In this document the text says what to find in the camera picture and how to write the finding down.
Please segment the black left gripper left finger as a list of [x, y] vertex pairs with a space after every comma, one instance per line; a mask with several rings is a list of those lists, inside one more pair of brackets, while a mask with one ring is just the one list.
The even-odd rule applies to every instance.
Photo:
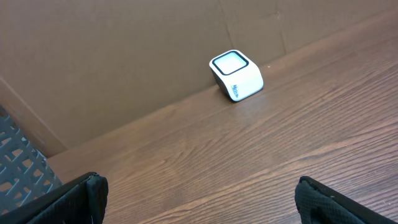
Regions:
[[106, 213], [108, 181], [88, 172], [65, 185], [1, 215], [1, 224], [102, 224]]

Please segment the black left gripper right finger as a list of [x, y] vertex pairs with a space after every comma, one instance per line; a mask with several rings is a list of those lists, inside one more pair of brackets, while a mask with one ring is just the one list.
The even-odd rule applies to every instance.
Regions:
[[309, 176], [300, 178], [294, 199], [303, 224], [397, 224]]

